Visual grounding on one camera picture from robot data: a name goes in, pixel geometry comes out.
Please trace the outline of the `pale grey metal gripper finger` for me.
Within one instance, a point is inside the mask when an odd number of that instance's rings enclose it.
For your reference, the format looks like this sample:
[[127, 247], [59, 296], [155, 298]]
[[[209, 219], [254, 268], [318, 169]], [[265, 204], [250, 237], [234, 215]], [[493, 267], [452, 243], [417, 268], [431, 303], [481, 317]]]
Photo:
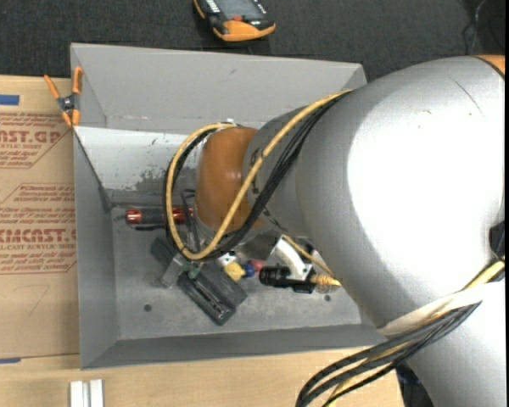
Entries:
[[166, 288], [173, 287], [181, 273], [184, 272], [185, 264], [186, 260], [181, 255], [174, 256], [164, 267], [160, 278], [161, 284]]

